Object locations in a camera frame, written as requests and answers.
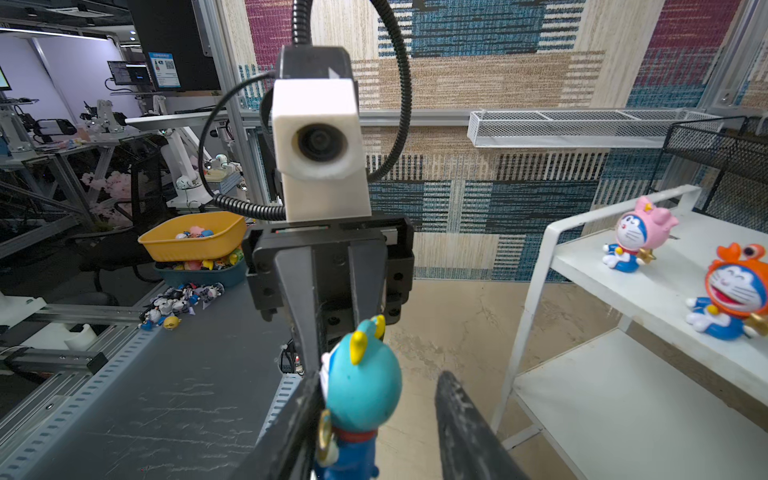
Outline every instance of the conveyor belt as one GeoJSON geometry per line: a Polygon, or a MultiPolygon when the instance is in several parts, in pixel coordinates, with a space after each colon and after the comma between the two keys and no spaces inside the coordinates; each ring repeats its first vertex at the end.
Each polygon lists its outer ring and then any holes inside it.
{"type": "Polygon", "coordinates": [[[245,283],[196,311],[157,332],[23,478],[226,478],[256,444],[290,331],[262,321],[245,283]]]}

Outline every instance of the monitor screen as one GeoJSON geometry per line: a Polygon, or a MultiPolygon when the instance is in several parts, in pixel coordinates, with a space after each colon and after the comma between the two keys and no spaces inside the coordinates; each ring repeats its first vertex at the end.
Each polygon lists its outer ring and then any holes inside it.
{"type": "Polygon", "coordinates": [[[2,68],[0,68],[0,91],[4,90],[10,90],[11,85],[8,84],[8,80],[5,78],[5,75],[2,72],[2,68]]]}
{"type": "Polygon", "coordinates": [[[144,64],[127,61],[108,61],[116,85],[152,85],[152,79],[144,64]]]}

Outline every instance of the black wire basket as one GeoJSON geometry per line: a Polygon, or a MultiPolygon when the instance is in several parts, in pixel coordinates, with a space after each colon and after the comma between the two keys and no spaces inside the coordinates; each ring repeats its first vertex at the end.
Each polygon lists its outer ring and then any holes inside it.
{"type": "Polygon", "coordinates": [[[673,124],[656,168],[669,156],[698,164],[696,211],[768,233],[768,120],[727,117],[673,124]]]}

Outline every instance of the figurine with pink hat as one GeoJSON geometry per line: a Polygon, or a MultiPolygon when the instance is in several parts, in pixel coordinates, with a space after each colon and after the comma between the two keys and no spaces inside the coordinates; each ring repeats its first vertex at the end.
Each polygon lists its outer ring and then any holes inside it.
{"type": "Polygon", "coordinates": [[[616,241],[603,246],[603,263],[621,272],[631,273],[654,260],[653,249],[661,247],[670,236],[677,218],[666,208],[656,207],[647,197],[640,197],[634,210],[622,215],[616,225],[616,241]]]}

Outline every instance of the light strip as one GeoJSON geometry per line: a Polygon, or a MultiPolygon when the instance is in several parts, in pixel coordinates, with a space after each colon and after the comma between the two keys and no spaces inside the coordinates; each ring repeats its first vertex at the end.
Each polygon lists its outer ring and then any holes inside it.
{"type": "Polygon", "coordinates": [[[106,38],[99,38],[99,37],[83,37],[80,35],[70,35],[66,33],[54,33],[52,31],[39,31],[39,30],[22,30],[21,28],[5,28],[1,27],[0,31],[17,31],[19,33],[33,33],[36,35],[50,35],[53,37],[72,37],[72,38],[86,38],[88,40],[101,40],[101,41],[107,41],[106,38]]]}

